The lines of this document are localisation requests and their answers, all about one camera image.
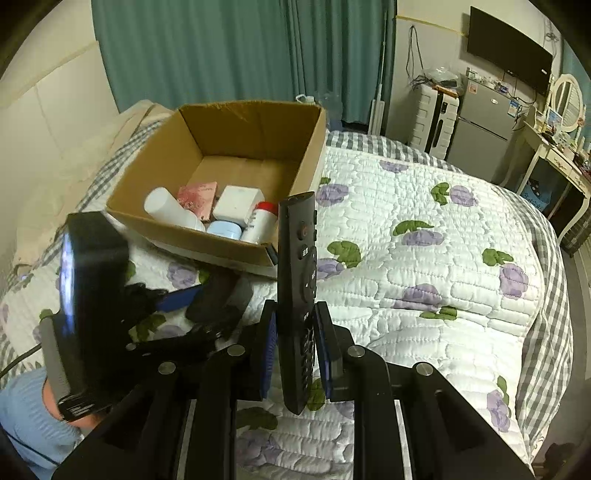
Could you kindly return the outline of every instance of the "red bottle cap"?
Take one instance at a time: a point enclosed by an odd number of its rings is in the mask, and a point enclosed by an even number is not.
[[[255,210],[266,210],[267,212],[271,212],[276,217],[279,216],[279,207],[276,203],[259,202],[256,204]]]

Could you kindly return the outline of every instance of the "teal curtain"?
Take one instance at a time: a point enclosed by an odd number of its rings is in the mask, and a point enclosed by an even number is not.
[[[143,98],[177,108],[331,92],[343,120],[364,124],[385,13],[382,98],[389,99],[395,0],[92,0],[120,111]]]
[[[574,54],[573,49],[564,40],[562,48],[562,73],[570,73],[575,77],[581,87],[581,92],[583,92],[583,102],[587,105],[587,114],[581,135],[585,137],[585,146],[587,146],[589,140],[591,140],[591,80],[581,65],[581,62],[579,62],[579,59]]]

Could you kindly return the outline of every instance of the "quilted bedspread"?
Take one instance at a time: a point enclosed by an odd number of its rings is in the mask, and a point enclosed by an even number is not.
[[[104,209],[137,153],[137,144],[126,148],[99,173],[80,210]],[[528,462],[515,396],[523,342],[546,293],[531,232],[515,206],[501,189],[462,173],[344,148],[327,148],[324,175],[316,196],[318,299],[328,302],[333,321],[389,362],[432,363]],[[113,222],[130,240],[131,282],[173,290],[206,279],[206,265]],[[19,351],[38,338],[39,317],[59,308],[59,246],[3,299],[3,328]],[[248,278],[255,295],[243,321],[252,323],[276,285]],[[189,327],[182,311],[155,314],[131,335],[164,338]],[[26,367],[34,363],[42,363],[40,353]],[[264,477],[351,478],[352,403],[326,402],[315,380],[296,417],[282,406],[276,370],[267,401],[239,405],[239,464]]]

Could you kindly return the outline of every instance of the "cardboard box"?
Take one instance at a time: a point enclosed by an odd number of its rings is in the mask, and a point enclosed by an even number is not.
[[[277,229],[268,245],[166,225],[144,211],[156,187],[190,183],[257,187],[265,200],[316,190],[324,167],[325,111],[295,102],[185,105],[146,142],[107,202],[107,212],[158,247],[207,263],[277,277]]]

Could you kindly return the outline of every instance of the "television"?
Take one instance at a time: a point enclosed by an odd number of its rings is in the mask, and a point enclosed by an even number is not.
[[[552,54],[516,28],[475,7],[470,8],[468,52],[546,94]]]

